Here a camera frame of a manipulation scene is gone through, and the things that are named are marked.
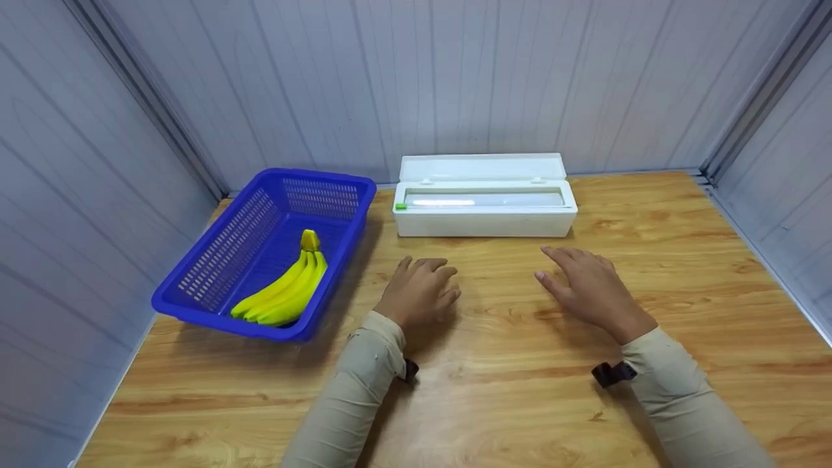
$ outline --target white wall panel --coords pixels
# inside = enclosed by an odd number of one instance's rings
[[[61,2],[0,4],[0,465],[67,466],[213,207]]]
[[[726,171],[717,192],[832,336],[832,37]]]
[[[808,0],[106,0],[232,189],[403,154],[696,167]]]

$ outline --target wooden table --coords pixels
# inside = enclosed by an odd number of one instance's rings
[[[579,178],[572,234],[547,240],[612,259],[641,304],[784,466],[832,461],[832,352],[684,173]],[[256,341],[158,316],[79,466],[274,466],[331,374],[347,334],[399,259],[460,270],[458,319],[409,337],[421,365],[394,383],[362,466],[653,466],[661,450],[626,386],[589,371],[615,360],[532,277],[540,239],[398,238],[392,192],[316,338]]]

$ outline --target forearm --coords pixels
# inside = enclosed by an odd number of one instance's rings
[[[390,383],[404,376],[403,348],[399,326],[370,312],[350,335],[335,375],[313,403],[281,465],[354,466]]]
[[[661,328],[622,346],[631,388],[674,466],[774,466],[705,372]]]

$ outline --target hand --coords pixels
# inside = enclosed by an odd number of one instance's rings
[[[456,268],[444,266],[447,258],[420,258],[410,266],[412,260],[406,256],[399,262],[373,309],[396,322],[402,330],[436,319],[461,294],[457,286],[445,290],[448,279],[457,274]]]
[[[632,298],[611,261],[580,249],[541,250],[561,267],[569,285],[544,271],[534,276],[568,314],[602,328],[622,346],[658,326]]]

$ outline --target banana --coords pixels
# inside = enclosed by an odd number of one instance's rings
[[[289,287],[284,289],[280,294],[272,296],[269,299],[258,303],[256,306],[251,307],[244,315],[244,318],[247,321],[259,321],[262,316],[270,314],[275,306],[291,297],[297,296],[299,292],[304,290],[314,273],[315,258],[313,252],[303,251],[303,254],[306,256],[306,265],[298,277],[295,278],[295,280],[292,281],[292,284],[290,284]]]
[[[318,283],[321,277],[324,276],[327,267],[324,254],[316,251],[313,255],[314,268],[309,269],[307,267],[306,270],[310,270],[310,274],[308,278],[303,280],[305,284],[299,286],[298,290],[292,295],[288,293],[280,294],[279,296],[284,297],[284,300],[271,304],[268,312],[257,317],[257,323],[269,326],[284,325],[297,320],[300,314],[303,313],[315,289],[318,288]]]
[[[261,325],[279,326],[297,320],[309,303],[327,263],[315,231],[300,236],[298,260],[267,287],[246,297],[231,309],[231,316]]]
[[[274,297],[279,292],[286,289],[289,285],[294,282],[300,273],[306,268],[306,263],[308,261],[308,257],[305,255],[305,251],[301,250],[300,255],[298,256],[298,261],[295,262],[292,266],[289,267],[289,270],[286,270],[286,273],[283,274],[280,278],[276,279],[273,283],[266,286],[265,288],[259,290],[255,294],[246,297],[233,309],[231,309],[231,316],[234,318],[240,318],[243,314],[245,314],[249,309],[256,306],[257,304],[261,303],[262,301],[267,301],[270,298]]]

